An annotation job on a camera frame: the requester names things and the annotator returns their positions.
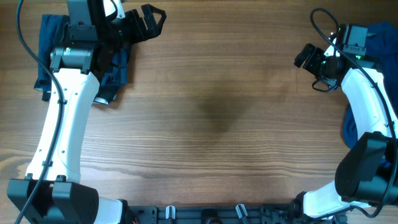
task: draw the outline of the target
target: wooden table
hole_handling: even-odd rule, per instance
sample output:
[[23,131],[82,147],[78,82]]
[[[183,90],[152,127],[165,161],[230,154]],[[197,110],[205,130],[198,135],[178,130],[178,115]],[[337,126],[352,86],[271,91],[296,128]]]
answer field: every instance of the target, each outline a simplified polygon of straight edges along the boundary
[[[22,32],[38,50],[42,14],[67,14],[65,1],[31,1]],[[33,90],[37,66],[19,43],[16,1],[0,4],[0,223],[18,214],[8,180],[25,174],[48,103]],[[110,106],[94,105],[81,152],[81,182],[130,205],[288,202],[333,180],[348,152],[342,91],[311,89],[293,66],[306,43],[326,48],[310,11],[340,23],[395,21],[397,1],[129,1],[166,10],[160,37],[137,44],[129,84]],[[325,32],[333,30],[319,16]],[[396,208],[376,219],[396,223]]]

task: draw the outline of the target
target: black cable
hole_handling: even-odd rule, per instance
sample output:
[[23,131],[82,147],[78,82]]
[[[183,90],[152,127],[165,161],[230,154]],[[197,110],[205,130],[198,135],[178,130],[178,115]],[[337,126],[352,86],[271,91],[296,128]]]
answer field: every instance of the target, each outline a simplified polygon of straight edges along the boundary
[[63,40],[65,40],[65,35],[67,34],[66,29],[68,28],[68,26],[69,26],[69,22],[66,22],[62,27],[62,36],[60,39],[60,43],[63,42]]
[[60,132],[60,127],[62,125],[62,118],[63,118],[63,105],[64,105],[64,97],[63,97],[63,91],[61,88],[61,85],[59,84],[57,78],[54,76],[54,74],[52,74],[47,67],[40,61],[39,58],[37,58],[37,56],[32,52],[32,50],[27,46],[27,44],[25,43],[25,40],[21,34],[21,27],[19,25],[19,14],[21,13],[21,7],[22,4],[24,3],[24,0],[20,0],[19,4],[18,4],[18,8],[17,8],[17,33],[18,33],[18,37],[19,40],[21,41],[21,44],[24,46],[24,48],[26,49],[26,51],[29,53],[30,56],[32,56],[32,58],[44,69],[44,71],[49,75],[49,77],[51,78],[51,80],[54,82],[54,85],[58,91],[58,97],[59,97],[59,110],[58,110],[58,118],[57,118],[57,123],[55,125],[55,129],[54,129],[54,134],[52,136],[52,140],[51,140],[51,144],[50,144],[50,148],[49,148],[49,152],[47,154],[47,157],[45,158],[45,163],[43,166],[43,170],[42,173],[40,174],[39,179],[37,180],[37,183],[35,185],[35,187],[33,188],[32,193],[30,193],[29,198],[27,199],[24,207],[22,208],[21,212],[19,213],[17,219],[15,220],[15,224],[18,224],[21,222],[22,218],[24,217],[27,209],[29,208],[29,206],[31,205],[35,195],[37,194],[37,191],[41,185],[41,183],[44,180],[44,177],[47,173],[47,170],[50,167],[50,162],[51,162],[51,158],[55,149],[55,143],[57,142],[57,138]]
[[118,7],[116,6],[116,3],[114,2],[114,0],[110,0],[110,1],[113,4],[114,12],[112,12],[112,14],[110,14],[109,16],[106,17],[106,20],[108,22],[112,22],[118,17]]
[[386,187],[386,190],[384,191],[383,194],[383,198],[380,201],[380,203],[377,205],[375,211],[373,212],[373,214],[369,214],[367,211],[365,211],[363,208],[358,207],[358,206],[351,206],[351,208],[355,208],[358,209],[359,211],[361,211],[364,215],[366,215],[368,218],[374,218],[376,217],[380,211],[382,210],[383,206],[386,204],[387,201],[387,196],[388,196],[388,192],[390,191],[392,185],[394,184],[394,181],[396,179],[396,175],[397,175],[397,168],[398,168],[398,152],[397,152],[397,137],[396,137],[396,133],[394,130],[394,122],[392,122],[392,118],[391,118],[391,114],[389,111],[389,108],[387,106],[387,102],[386,99],[383,97],[383,94],[380,91],[380,88],[378,87],[377,83],[375,83],[373,81],[373,79],[369,76],[368,73],[365,72],[365,70],[358,65],[358,63],[355,62],[355,60],[353,60],[350,56],[348,56],[347,54],[345,54],[341,49],[339,49],[332,41],[329,40],[329,38],[319,29],[319,27],[317,26],[317,24],[315,23],[314,19],[313,19],[313,15],[314,13],[321,11],[324,12],[326,14],[328,14],[333,20],[334,22],[336,22],[336,18],[326,9],[322,9],[322,8],[317,8],[314,9],[311,12],[311,16],[310,16],[310,20],[312,23],[312,26],[315,28],[315,30],[319,33],[319,35],[325,40],[327,41],[332,47],[335,48],[335,50],[337,50],[341,56],[344,56],[347,60],[349,60],[353,65],[355,65],[355,67],[358,67],[359,71],[361,71],[363,73],[363,75],[369,80],[369,82],[371,83],[371,85],[373,86],[373,88],[375,89],[375,91],[377,92],[377,94],[380,97],[380,101],[383,105],[384,111],[386,113],[386,117],[387,117],[387,123],[388,123],[388,127],[390,129],[391,132],[391,138],[392,138],[392,144],[394,147],[394,160],[392,162],[392,173],[391,173],[391,177],[389,179],[388,185]]
[[[327,10],[325,10],[324,12],[327,13],[331,17],[331,19],[333,20],[333,22],[335,23],[335,26],[336,26],[336,32],[332,35],[332,38],[330,40],[331,42],[333,42],[333,39],[337,38],[339,24],[338,24],[337,19],[330,12],[328,12]],[[336,58],[336,49],[333,51],[333,57]]]
[[318,82],[320,82],[320,79],[316,79],[316,80],[312,83],[312,89],[315,90],[315,91],[322,92],[322,93],[329,93],[329,92],[331,92],[331,91],[333,91],[333,90],[336,90],[336,88],[338,87],[338,85],[336,84],[336,85],[334,85],[334,86],[329,87],[327,90],[321,90],[321,89],[315,87],[315,85],[316,85]]

